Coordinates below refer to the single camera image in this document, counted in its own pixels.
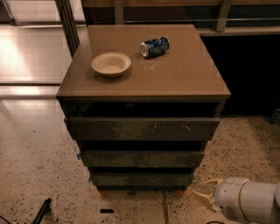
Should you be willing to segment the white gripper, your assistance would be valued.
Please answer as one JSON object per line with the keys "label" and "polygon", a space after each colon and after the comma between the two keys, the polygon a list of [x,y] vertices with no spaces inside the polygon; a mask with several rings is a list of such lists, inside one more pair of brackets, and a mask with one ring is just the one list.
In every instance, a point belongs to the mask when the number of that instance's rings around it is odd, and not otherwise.
{"label": "white gripper", "polygon": [[248,224],[241,207],[241,191],[243,186],[249,182],[248,178],[215,178],[195,184],[192,189],[203,193],[201,204],[212,212],[218,208],[230,221]]}

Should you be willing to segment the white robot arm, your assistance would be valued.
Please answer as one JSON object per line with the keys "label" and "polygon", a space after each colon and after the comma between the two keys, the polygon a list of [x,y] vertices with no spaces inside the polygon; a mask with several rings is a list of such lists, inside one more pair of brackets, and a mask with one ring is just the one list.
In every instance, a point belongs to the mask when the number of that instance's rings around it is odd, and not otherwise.
{"label": "white robot arm", "polygon": [[248,178],[216,178],[191,187],[194,197],[212,212],[239,224],[280,224],[280,183]]}

